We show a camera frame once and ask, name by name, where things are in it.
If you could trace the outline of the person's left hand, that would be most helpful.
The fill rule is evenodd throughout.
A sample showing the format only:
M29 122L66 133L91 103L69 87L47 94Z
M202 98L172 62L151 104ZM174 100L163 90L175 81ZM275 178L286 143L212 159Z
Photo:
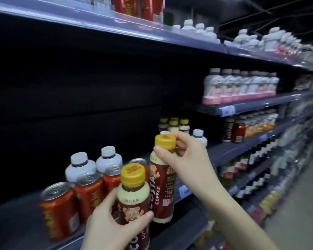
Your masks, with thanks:
M113 189L89 216L80 250L124 250L140 233L121 233L121 226L112 216L117 201L117 189Z

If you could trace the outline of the person's right hand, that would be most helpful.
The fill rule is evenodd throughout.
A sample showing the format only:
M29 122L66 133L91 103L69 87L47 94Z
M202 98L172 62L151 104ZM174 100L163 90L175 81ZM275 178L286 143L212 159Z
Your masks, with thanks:
M177 153L181 159L180 171L176 171L181 182L200 200L219 193L223 187L203 143L180 131L168 136L175 138L175 147L181 149L181 156Z

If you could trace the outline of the brown coffee bottle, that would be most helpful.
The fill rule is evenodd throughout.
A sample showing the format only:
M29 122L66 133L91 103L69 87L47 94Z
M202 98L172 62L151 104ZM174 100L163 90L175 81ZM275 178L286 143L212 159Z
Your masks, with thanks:
M145 166L129 163L121 169L121 183L117 189L120 225L132 223L146 214L150 202L150 187L146 182Z
M153 221L165 224L171 221L175 204L176 172L152 151L150 155L150 210Z

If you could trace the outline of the person's right forearm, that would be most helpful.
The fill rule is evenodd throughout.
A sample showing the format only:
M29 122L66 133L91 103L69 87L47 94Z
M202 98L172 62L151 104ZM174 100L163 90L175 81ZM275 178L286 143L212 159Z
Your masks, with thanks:
M219 182L199 187L195 195L233 250L281 250Z

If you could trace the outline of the red drink can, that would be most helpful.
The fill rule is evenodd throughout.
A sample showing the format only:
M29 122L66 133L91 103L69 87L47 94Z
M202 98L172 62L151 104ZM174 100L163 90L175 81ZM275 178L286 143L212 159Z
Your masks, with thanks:
M108 195L113 189L117 188L121 183L121 165L111 165L105 169L103 179Z
M44 189L40 195L40 207L51 240L63 240L79 228L75 193L68 182L55 183Z
M146 159L143 158L135 158L129 161L129 163L138 163L144 166L145 173L146 173L146 181L148 182L150 180L150 165L149 162Z
M74 190L80 222L85 224L105 198L104 180L98 172L86 173L77 178Z

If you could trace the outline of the white bottle, grey cap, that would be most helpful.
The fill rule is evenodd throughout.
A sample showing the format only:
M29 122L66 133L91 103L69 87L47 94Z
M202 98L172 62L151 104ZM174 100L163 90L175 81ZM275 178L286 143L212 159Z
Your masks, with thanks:
M80 176L96 171L96 163L88 159L87 153L78 152L70 157L70 165L65 170L65 179L67 182L75 184Z
M123 166L122 156L116 153L114 146L106 146L101 149L101 156L96 160L97 171L104 175L107 168L117 165Z
M204 136L204 131L201 129L194 129L192 132L192 137L195 139L200 140L205 147L207 147L208 144L208 140L207 138Z

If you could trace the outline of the blue shelf price tag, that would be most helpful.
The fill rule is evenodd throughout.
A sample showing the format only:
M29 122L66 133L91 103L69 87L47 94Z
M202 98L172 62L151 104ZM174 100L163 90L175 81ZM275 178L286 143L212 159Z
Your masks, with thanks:
M224 106L219 108L220 117L233 116L236 113L236 108L234 105Z
M179 191L179 198L180 200L190 196L192 194L192 192L188 189L188 187L186 185L181 185L178 188Z

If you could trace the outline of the dark drink can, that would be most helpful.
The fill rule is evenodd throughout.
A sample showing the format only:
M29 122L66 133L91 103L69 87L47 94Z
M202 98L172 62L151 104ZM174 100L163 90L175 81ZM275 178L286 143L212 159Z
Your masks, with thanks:
M225 117L223 123L223 134L222 134L222 142L228 143L231 142L232 130L235 123L234 117Z

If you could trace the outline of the red soda can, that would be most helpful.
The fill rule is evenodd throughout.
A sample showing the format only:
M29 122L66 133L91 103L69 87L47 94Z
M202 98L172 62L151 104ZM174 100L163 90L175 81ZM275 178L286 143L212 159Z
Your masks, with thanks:
M232 129L231 141L233 143L242 143L246 135L246 124L236 122Z

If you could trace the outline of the row of dark drink bottles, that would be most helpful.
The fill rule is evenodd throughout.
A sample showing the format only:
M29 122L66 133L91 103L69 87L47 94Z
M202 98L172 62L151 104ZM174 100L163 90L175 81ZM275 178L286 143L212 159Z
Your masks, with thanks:
M267 185L278 141L279 136L273 135L217 169L222 186L237 201L250 198Z

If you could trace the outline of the row of pink-label white bottles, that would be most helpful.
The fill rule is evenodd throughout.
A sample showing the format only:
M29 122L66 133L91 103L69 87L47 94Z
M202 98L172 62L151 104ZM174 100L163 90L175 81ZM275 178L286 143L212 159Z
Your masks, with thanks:
M216 106L276 95L276 72L211 68L204 78L202 104Z

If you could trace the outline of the row of orange drink bottles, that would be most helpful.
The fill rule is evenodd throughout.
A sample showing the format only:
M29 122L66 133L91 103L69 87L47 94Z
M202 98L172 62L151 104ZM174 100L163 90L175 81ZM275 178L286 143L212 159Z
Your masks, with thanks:
M246 125L245 138L273 129L276 126L278 116L276 109L241 114L239 119Z

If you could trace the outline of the row of yellow drink bottles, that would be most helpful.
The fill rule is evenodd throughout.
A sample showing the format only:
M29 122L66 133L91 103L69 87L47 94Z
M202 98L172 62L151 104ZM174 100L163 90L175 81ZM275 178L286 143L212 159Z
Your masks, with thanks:
M265 196L258 206L267 216L271 216L276 211L276 205L282 198L282 194L281 190L275 189Z

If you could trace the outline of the tall red drink pack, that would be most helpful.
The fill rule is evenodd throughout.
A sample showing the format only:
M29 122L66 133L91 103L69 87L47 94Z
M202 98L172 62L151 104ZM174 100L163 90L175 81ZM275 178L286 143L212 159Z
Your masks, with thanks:
M138 0L111 0L111 2L116 12L138 17Z
M163 12L164 0L141 0L142 18L153 21L154 15Z

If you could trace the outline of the group of white milk bottles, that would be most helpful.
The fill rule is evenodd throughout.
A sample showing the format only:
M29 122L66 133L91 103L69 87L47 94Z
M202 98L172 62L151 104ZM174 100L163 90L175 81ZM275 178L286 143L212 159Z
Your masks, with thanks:
M269 32L260 39L257 34L249 35L247 29L241 29L233 39L232 44L246 50L285 56L298 56L303 51L302 40L280 27L270 28Z

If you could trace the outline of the dark metal shelving unit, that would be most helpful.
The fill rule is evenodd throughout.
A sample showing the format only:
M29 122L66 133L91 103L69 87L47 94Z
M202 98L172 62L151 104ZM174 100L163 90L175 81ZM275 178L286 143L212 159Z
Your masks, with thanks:
M64 181L69 157L96 160L113 145L123 162L149 159L163 116L188 117L208 137L214 167L276 135L225 144L226 105L201 104L210 67L298 71L263 53L98 7L47 0L0 0L0 250L78 250L84 225L52 241L40 194Z

